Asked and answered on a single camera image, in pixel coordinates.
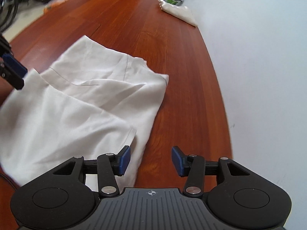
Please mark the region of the beige satin shirt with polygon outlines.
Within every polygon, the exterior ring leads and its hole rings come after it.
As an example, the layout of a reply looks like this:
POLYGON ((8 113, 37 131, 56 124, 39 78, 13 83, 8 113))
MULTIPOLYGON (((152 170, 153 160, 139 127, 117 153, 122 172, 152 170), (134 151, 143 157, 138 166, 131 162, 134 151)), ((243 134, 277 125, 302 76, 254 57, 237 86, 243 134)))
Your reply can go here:
POLYGON ((22 186, 72 157, 131 147, 119 188, 135 184, 169 77, 87 36, 1 106, 1 168, 22 186))

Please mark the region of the folded cream garment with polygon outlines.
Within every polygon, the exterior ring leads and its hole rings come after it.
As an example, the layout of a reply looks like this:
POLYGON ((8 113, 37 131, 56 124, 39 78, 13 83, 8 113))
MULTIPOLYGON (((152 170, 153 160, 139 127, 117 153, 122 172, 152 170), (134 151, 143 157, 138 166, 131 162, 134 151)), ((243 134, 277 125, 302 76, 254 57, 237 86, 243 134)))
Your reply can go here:
POLYGON ((164 0, 158 0, 159 7, 162 11, 170 14, 194 27, 198 27, 197 22, 192 14, 192 11, 186 6, 176 6, 167 3, 164 0))

